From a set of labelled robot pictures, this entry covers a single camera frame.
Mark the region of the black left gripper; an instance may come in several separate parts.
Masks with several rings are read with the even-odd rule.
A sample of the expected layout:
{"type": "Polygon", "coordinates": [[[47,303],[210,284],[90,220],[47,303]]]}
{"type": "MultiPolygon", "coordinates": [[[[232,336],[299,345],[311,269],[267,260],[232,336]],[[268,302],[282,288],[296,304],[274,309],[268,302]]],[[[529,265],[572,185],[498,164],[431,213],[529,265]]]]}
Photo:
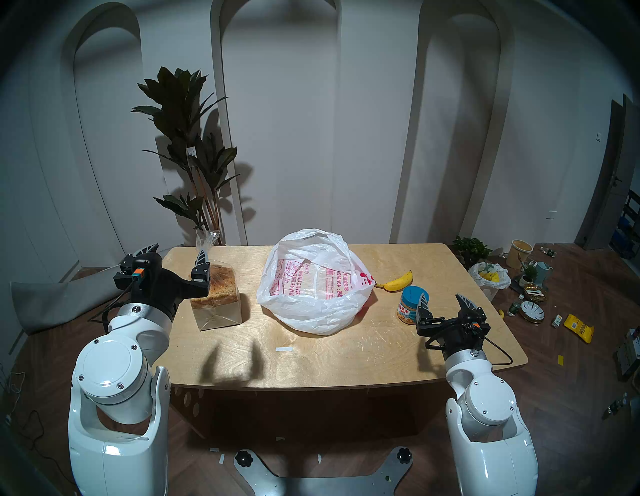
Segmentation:
{"type": "Polygon", "coordinates": [[[191,281],[186,281],[163,268],[163,259],[157,252],[158,243],[128,253],[120,262],[120,271],[114,275],[116,288],[130,290],[130,302],[153,307],[169,320],[175,319],[178,306],[193,296],[208,296],[211,263],[201,248],[191,270],[191,281]]]}

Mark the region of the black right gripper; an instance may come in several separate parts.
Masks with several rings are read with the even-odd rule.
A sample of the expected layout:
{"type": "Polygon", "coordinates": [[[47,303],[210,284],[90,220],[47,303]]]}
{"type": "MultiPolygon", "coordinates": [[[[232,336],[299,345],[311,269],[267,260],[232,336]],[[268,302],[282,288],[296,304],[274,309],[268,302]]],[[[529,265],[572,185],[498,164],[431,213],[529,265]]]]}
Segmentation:
{"type": "Polygon", "coordinates": [[[464,350],[481,351],[483,341],[490,331],[484,310],[462,294],[456,294],[460,320],[445,320],[433,324],[433,314],[428,306],[429,296],[422,293],[417,305],[417,334],[427,336],[427,350],[441,351],[444,358],[464,350]]]}

